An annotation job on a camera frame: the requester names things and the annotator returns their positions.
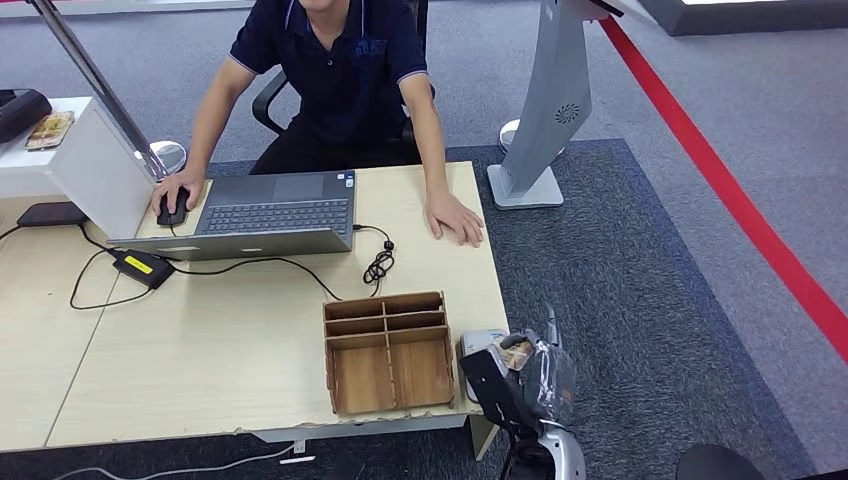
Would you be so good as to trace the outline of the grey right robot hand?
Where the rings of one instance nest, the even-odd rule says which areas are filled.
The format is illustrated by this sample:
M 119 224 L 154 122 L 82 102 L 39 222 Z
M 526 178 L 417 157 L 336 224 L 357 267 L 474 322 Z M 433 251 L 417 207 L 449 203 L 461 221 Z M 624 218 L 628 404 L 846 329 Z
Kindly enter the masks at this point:
M 519 374 L 522 403 L 531 417 L 564 427 L 571 420 L 576 389 L 576 367 L 562 348 L 556 314 L 547 308 L 544 337 L 532 329 L 506 336 L 497 343 L 508 370 Z

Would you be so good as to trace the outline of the person's right hand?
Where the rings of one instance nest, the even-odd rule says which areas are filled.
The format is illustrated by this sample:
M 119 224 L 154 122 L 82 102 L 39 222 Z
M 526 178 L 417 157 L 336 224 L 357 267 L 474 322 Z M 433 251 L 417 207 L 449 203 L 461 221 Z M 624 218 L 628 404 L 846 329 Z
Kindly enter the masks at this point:
M 161 213 L 161 200 L 167 198 L 166 206 L 170 214 L 176 212 L 177 196 L 180 189 L 189 192 L 186 199 L 186 209 L 192 210 L 204 190 L 206 169 L 204 167 L 189 167 L 164 178 L 153 190 L 150 207 L 155 215 Z

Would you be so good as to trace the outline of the person's left hand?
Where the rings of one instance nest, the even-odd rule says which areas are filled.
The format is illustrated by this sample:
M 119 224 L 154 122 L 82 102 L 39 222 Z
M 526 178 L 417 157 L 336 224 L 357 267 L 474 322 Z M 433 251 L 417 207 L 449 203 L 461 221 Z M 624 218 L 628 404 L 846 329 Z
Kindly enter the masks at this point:
M 441 239 L 448 229 L 460 245 L 479 247 L 484 240 L 483 220 L 448 191 L 428 192 L 425 195 L 424 215 L 436 239 Z

